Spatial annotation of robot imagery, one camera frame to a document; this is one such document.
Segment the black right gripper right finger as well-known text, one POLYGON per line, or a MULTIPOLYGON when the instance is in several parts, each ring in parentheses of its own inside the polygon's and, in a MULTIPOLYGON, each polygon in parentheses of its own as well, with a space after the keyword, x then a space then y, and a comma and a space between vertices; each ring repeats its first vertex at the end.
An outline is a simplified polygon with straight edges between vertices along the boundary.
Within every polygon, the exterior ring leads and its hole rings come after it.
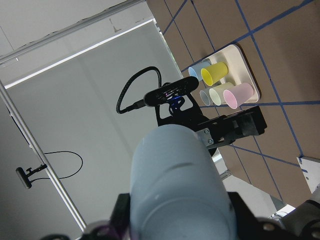
POLYGON ((238 223, 256 223, 257 219, 251 212, 242 197, 235 191, 228 191, 228 196, 233 205, 238 223))

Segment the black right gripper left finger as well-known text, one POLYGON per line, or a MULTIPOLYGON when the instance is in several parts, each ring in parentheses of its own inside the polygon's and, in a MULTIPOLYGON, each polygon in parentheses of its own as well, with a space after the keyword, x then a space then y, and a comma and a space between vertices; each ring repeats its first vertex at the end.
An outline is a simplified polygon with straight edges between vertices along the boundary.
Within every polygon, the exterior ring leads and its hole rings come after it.
POLYGON ((130 222, 131 197, 129 193, 121 193, 117 196, 114 208, 110 216, 112 225, 128 225, 130 222))

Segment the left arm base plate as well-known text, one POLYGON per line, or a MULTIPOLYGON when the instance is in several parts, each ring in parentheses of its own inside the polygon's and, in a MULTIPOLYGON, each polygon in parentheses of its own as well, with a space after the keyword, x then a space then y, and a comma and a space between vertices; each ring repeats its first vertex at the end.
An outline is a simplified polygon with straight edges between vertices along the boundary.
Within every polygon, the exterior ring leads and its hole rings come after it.
POLYGON ((313 193, 320 186, 320 160, 308 156, 297 158, 307 185, 313 193))

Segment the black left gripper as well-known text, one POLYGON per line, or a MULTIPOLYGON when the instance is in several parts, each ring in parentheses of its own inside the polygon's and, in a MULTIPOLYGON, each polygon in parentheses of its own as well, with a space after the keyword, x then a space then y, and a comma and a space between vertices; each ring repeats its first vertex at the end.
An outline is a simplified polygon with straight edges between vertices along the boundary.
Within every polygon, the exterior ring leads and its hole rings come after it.
POLYGON ((155 107, 158 126, 174 124, 187 127, 207 139, 205 144, 208 150, 228 146, 245 137, 262 135, 267 128, 259 106, 209 119, 190 94, 168 104, 170 116, 166 118, 161 118, 160 106, 155 107))

